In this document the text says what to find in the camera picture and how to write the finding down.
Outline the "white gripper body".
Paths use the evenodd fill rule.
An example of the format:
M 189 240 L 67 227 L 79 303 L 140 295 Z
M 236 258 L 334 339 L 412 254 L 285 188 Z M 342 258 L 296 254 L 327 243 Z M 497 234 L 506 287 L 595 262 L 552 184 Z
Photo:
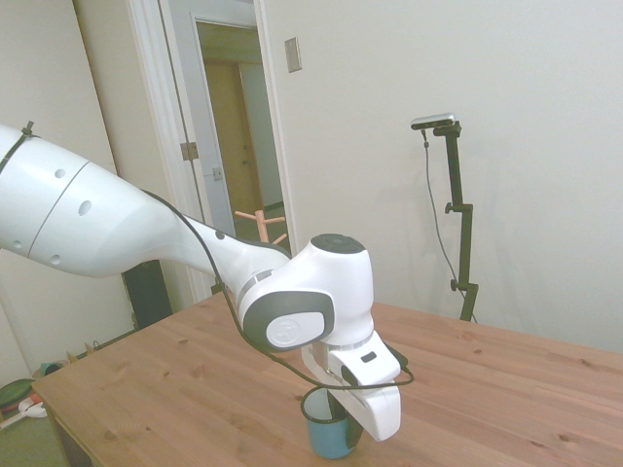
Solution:
M 306 367 L 375 440 L 384 441 L 400 427 L 401 399 L 394 386 L 398 360 L 382 342 L 356 349 L 330 350 L 321 342 L 302 348 Z

